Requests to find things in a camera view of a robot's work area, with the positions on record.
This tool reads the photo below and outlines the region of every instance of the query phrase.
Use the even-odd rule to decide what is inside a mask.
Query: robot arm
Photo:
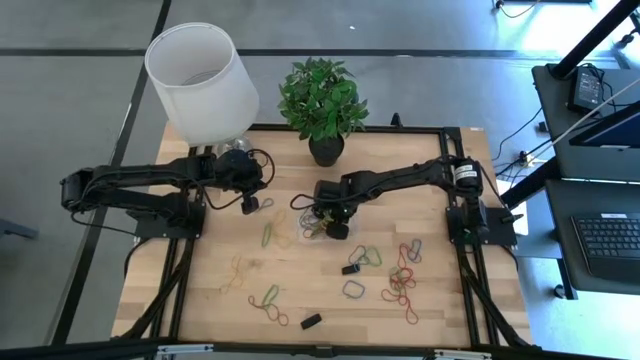
[[[453,179],[450,179],[448,174],[452,168]],[[479,199],[483,190],[480,164],[470,158],[454,156],[382,173],[357,171],[343,175],[339,183],[318,181],[312,198],[315,201],[312,210],[316,217],[330,219],[328,236],[345,239],[349,231],[346,224],[356,213],[358,205],[376,199],[387,191],[420,185],[438,186],[463,197],[465,227],[476,233],[487,231],[485,208]]]
[[[254,158],[255,153],[265,155],[273,165],[271,157],[262,150],[234,149],[220,157],[195,155],[165,165],[81,169],[60,182],[61,204],[72,213],[101,206],[122,208],[138,221],[161,218],[167,227],[193,228],[200,226],[203,213],[198,210],[200,204],[189,201],[188,194],[174,192],[158,196],[123,188],[150,185],[172,185],[181,190],[215,187],[241,193],[236,200],[243,199],[242,211],[249,214],[259,207],[253,194],[266,188],[270,181],[262,181],[262,167]]]

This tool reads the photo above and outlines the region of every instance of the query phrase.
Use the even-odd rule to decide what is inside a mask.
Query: gray floor
[[[0,48],[143,48],[160,5],[160,0],[5,0],[0,2]],[[509,10],[517,13],[524,6],[510,5]],[[604,0],[592,7],[543,4],[527,16],[508,19],[493,13],[489,0],[182,0],[173,2],[167,27],[211,22],[226,29],[243,49],[528,52],[528,59],[345,58],[357,76],[361,96],[369,99],[369,124],[387,124],[397,111],[407,125],[484,127],[496,154],[500,140],[540,107],[531,67],[546,63],[547,51],[571,48],[610,6]],[[566,19],[573,25],[566,26]],[[628,26],[623,24],[618,32],[628,31],[623,29]],[[621,37],[618,32],[612,40]],[[634,55],[640,54],[634,46],[639,44],[624,50],[634,66]],[[599,50],[611,46],[606,41]],[[243,58],[261,96],[258,121],[283,122],[275,107],[275,89],[295,60]],[[599,60],[603,68],[618,66],[610,58]],[[0,166],[5,171],[0,178],[0,217],[40,230],[34,241],[13,236],[0,241],[1,348],[47,341],[84,231],[60,208],[58,181],[83,166],[109,161],[141,61],[0,57]],[[159,99],[147,85],[125,164],[154,161],[165,122]],[[544,139],[533,126],[525,129],[505,145],[497,163]],[[109,212],[107,223],[132,228],[117,211]],[[108,338],[130,247],[129,237],[103,232],[71,341]],[[627,320],[639,307],[639,297],[581,292],[579,301],[556,300],[549,295],[559,282],[555,261],[521,259],[520,268],[537,344],[550,350],[640,357],[640,326]]]

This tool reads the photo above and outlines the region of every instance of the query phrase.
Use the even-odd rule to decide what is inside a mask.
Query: lamp base
[[[246,136],[240,136],[233,140],[216,145],[215,154],[220,156],[231,149],[249,151],[253,149],[253,145],[251,145],[251,142]]]

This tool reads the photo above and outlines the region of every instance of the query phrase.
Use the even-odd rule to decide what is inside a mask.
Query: black plant pot
[[[340,135],[337,138],[324,138],[320,141],[309,139],[309,150],[316,164],[324,167],[332,166],[344,150],[344,139]]]

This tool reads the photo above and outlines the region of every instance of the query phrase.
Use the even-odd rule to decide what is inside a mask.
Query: wooden table
[[[461,129],[465,155],[481,161],[492,181],[487,138],[482,129]],[[248,216],[240,205],[225,210],[208,209],[202,237],[197,240],[189,275],[188,289],[180,324],[181,340],[236,343],[333,344],[358,346],[465,347],[469,334],[458,263],[448,240],[444,208],[447,196],[432,186],[421,186],[386,193],[359,207],[357,232],[346,241],[308,244],[298,241],[299,211],[289,208],[298,193],[313,195],[317,180],[337,181],[340,175],[356,170],[386,171],[424,162],[440,156],[437,136],[425,134],[356,133],[346,141],[344,153],[331,168],[315,165],[306,142],[289,131],[249,131],[254,147],[266,150],[276,163],[273,183],[258,193],[262,201],[274,199],[275,205]],[[157,158],[167,163],[185,156],[187,144],[171,126],[167,126]],[[265,168],[265,176],[270,174]],[[499,206],[485,186],[487,206]],[[155,187],[163,194],[176,191]],[[226,203],[235,194],[209,190],[214,202]],[[261,246],[265,225],[282,210],[286,219],[276,226],[281,238],[272,237]],[[408,291],[419,316],[416,325],[405,320],[405,308],[381,299],[388,288],[388,272],[395,266],[398,247],[412,239],[423,241],[422,262],[410,264],[417,286]],[[149,305],[158,290],[167,240],[152,240],[131,259],[113,335],[128,330]],[[342,276],[340,269],[357,245],[374,245],[383,264],[363,266],[353,276]],[[500,247],[484,246],[490,289],[494,302],[519,335],[530,341],[529,323],[518,274],[513,259]],[[233,277],[232,258],[241,256],[239,269],[244,277],[240,287],[228,292],[221,287]],[[342,293],[346,280],[366,287],[361,299]],[[272,284],[280,287],[274,304],[287,314],[286,327],[270,321],[264,311],[249,305],[254,295],[259,302]],[[476,313],[481,339],[487,342],[486,325],[479,301]],[[172,301],[164,316],[162,334],[168,332]],[[323,321],[301,330],[300,321],[320,313]]]

